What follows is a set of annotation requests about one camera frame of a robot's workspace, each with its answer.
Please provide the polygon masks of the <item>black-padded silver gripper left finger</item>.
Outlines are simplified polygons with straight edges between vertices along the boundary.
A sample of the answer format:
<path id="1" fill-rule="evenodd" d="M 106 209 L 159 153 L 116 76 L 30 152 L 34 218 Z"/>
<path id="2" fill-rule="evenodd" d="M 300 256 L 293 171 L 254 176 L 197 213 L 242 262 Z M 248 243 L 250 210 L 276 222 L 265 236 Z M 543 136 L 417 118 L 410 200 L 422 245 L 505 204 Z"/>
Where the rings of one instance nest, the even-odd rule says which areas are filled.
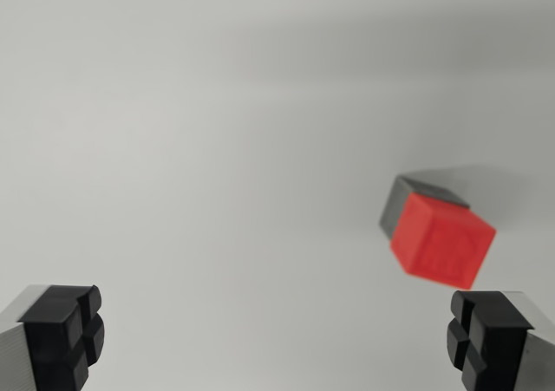
<path id="1" fill-rule="evenodd" d="M 1 311 L 1 389 L 77 391 L 101 356 L 97 286 L 30 285 Z"/>

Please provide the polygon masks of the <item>black-padded silver gripper right finger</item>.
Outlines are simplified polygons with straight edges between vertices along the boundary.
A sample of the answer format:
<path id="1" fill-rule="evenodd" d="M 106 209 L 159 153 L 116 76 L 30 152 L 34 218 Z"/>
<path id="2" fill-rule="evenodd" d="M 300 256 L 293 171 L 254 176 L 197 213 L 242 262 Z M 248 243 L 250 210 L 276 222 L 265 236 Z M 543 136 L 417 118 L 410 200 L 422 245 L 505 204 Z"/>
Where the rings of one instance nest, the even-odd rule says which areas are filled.
<path id="1" fill-rule="evenodd" d="M 452 295 L 447 352 L 467 390 L 553 390 L 554 321 L 518 291 Z"/>

